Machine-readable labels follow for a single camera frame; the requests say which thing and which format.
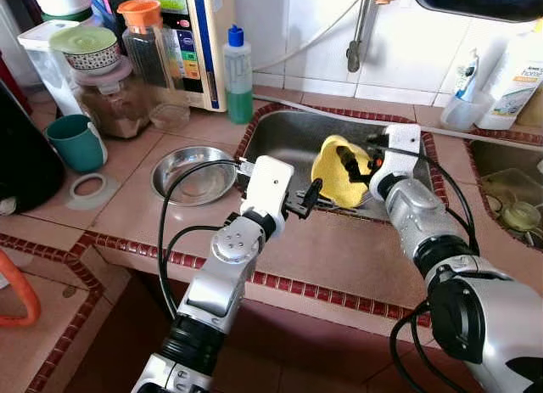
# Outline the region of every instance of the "floor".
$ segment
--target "floor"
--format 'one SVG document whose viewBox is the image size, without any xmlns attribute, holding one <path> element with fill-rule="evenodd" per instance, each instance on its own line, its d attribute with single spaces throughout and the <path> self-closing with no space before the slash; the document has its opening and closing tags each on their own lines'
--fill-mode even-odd
<svg viewBox="0 0 543 393">
<path fill-rule="evenodd" d="M 154 275 L 137 274 L 121 296 L 65 393 L 130 391 L 169 321 Z M 181 295 L 186 284 L 175 284 Z M 222 349 L 215 393 L 378 393 L 410 391 L 380 335 L 245 301 Z M 430 359 L 467 391 L 482 391 L 467 368 L 443 352 Z M 421 363 L 412 344 L 400 354 L 431 392 L 450 392 Z"/>
</svg>

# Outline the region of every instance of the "orange hose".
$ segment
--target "orange hose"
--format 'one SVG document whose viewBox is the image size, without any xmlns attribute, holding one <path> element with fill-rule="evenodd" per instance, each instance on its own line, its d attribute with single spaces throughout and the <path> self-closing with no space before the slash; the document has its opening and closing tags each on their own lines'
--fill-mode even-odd
<svg viewBox="0 0 543 393">
<path fill-rule="evenodd" d="M 9 281 L 15 293 L 25 304 L 26 317 L 0 315 L 0 327 L 27 327 L 37 321 L 42 313 L 40 301 L 19 268 L 0 249 L 0 273 Z"/>
</svg>

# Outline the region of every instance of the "stainless steel bowl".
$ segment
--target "stainless steel bowl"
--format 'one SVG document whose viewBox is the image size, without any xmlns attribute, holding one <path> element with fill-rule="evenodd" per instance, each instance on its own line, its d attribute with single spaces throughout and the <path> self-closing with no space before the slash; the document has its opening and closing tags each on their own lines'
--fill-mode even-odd
<svg viewBox="0 0 543 393">
<path fill-rule="evenodd" d="M 170 185 L 183 172 L 206 161 L 233 160 L 232 156 L 212 147 L 186 147 L 176 149 L 154 166 L 151 174 L 153 191 L 162 199 Z M 170 203 L 196 206 L 213 202 L 224 195 L 236 180 L 235 166 L 208 166 L 181 181 L 170 197 Z"/>
</svg>

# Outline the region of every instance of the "teal mug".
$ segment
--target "teal mug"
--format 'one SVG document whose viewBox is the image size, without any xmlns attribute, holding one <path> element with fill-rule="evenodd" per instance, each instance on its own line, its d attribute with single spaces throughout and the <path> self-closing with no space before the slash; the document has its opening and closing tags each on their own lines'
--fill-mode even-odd
<svg viewBox="0 0 543 393">
<path fill-rule="evenodd" d="M 77 172 L 96 171 L 108 160 L 108 150 L 91 119 L 85 115 L 66 115 L 45 131 L 60 157 Z"/>
</svg>

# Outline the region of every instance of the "stainless steel sink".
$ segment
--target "stainless steel sink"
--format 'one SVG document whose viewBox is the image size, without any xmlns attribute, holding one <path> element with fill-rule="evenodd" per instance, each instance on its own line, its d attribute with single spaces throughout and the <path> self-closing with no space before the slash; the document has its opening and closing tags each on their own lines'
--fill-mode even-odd
<svg viewBox="0 0 543 393">
<path fill-rule="evenodd" d="M 528 236 L 526 232 L 512 230 L 503 219 L 504 210 L 517 201 L 538 206 L 539 212 L 543 212 L 540 206 L 543 204 L 543 175 L 537 170 L 543 153 L 483 141 L 471 142 L 470 148 L 487 199 L 497 199 L 495 217 L 512 236 L 543 249 L 543 239 L 536 236 L 543 230 L 543 219 L 539 231 L 530 232 Z"/>
<path fill-rule="evenodd" d="M 326 137 L 338 134 L 352 143 L 362 143 L 369 135 L 382 130 L 382 127 L 364 124 L 364 120 L 340 121 L 300 111 L 279 110 L 262 117 L 249 141 L 244 157 L 254 162 L 260 155 L 270 155 L 294 166 L 295 173 L 290 184 L 288 200 L 299 203 L 301 201 L 299 196 L 311 184 L 311 166 Z M 424 162 L 417 163 L 414 175 L 432 188 L 429 169 Z M 354 210 L 338 208 L 326 199 L 319 203 L 319 209 L 388 221 L 383 203 L 372 199 L 369 193 L 362 205 Z"/>
</svg>

